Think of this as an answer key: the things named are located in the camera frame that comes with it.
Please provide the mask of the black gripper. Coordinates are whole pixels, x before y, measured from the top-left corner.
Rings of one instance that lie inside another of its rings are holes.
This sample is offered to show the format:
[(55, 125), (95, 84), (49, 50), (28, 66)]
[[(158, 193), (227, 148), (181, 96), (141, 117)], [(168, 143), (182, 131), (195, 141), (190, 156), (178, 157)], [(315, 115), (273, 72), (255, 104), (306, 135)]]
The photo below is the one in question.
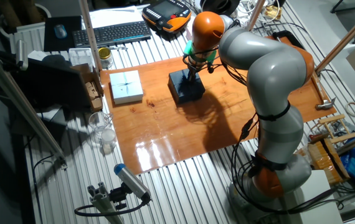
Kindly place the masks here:
[(189, 69), (189, 72), (187, 74), (187, 80), (189, 82), (194, 82), (197, 77), (197, 72), (204, 66), (203, 62), (197, 62), (197, 61), (187, 61), (187, 67)]

